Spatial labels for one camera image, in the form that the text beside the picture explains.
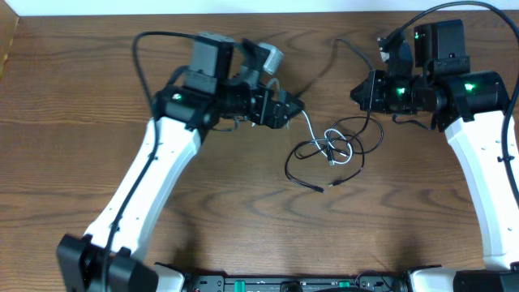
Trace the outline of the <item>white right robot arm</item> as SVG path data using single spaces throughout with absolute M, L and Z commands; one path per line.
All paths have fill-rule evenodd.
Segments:
M 431 113 L 460 162 L 478 218 L 484 268 L 439 265 L 408 271 L 399 291 L 515 291 L 518 288 L 518 146 L 500 75 L 473 72 L 463 23 L 422 24 L 412 42 L 393 32 L 378 42 L 385 70 L 351 91 L 362 110 L 399 116 Z

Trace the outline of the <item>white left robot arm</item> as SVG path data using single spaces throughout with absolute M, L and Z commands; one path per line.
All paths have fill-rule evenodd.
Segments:
M 222 119 L 279 129 L 303 110 L 277 79 L 262 82 L 283 60 L 276 46 L 211 32 L 192 40 L 190 62 L 146 96 L 152 117 L 114 196 L 83 236 L 67 234 L 58 244 L 69 291 L 182 291 L 183 273 L 144 260 L 161 211 L 206 135 Z

